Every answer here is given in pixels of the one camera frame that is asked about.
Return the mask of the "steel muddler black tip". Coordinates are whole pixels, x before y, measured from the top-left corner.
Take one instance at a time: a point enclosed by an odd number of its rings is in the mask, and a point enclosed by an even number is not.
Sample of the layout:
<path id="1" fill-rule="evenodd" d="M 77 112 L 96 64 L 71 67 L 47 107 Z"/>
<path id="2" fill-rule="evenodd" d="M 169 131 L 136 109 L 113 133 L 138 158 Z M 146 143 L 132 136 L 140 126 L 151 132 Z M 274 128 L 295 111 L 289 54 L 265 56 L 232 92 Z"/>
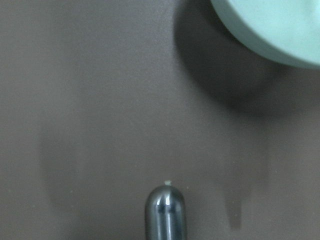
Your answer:
<path id="1" fill-rule="evenodd" d="M 183 194 L 174 186 L 156 187 L 144 208 L 147 240 L 186 240 L 187 221 Z"/>

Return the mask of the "mint green bowl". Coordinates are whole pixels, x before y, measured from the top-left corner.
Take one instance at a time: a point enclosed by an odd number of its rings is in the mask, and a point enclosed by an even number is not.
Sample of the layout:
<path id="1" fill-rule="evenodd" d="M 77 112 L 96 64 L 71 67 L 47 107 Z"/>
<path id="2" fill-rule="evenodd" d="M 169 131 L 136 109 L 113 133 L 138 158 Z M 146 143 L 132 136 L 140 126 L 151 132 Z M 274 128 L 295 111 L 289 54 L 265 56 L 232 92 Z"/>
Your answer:
<path id="1" fill-rule="evenodd" d="M 277 63 L 320 68 L 318 0 L 213 0 L 230 33 L 258 55 Z"/>

